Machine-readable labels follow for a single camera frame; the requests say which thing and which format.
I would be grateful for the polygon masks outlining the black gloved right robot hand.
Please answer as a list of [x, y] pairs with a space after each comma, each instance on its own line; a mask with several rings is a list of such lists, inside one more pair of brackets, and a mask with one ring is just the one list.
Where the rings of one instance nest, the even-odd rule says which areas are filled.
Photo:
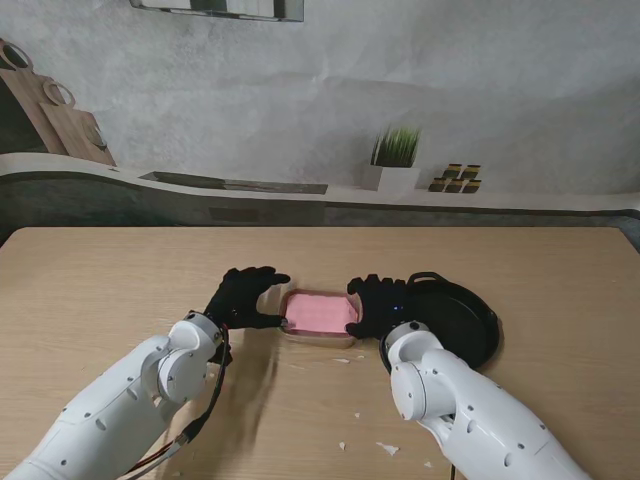
[[360, 301], [360, 320], [345, 326], [346, 332], [356, 339], [381, 340], [394, 327], [404, 321], [407, 284], [401, 279], [383, 278], [370, 274], [365, 279], [353, 278], [347, 293]]

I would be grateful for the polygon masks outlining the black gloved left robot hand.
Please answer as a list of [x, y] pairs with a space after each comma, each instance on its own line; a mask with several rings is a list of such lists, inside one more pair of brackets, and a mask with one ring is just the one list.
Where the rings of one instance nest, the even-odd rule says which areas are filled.
[[271, 266], [232, 268], [223, 276], [203, 315], [228, 329], [279, 328], [286, 320], [277, 314], [259, 312], [257, 303], [271, 287], [287, 284], [290, 280], [289, 275], [278, 273]]

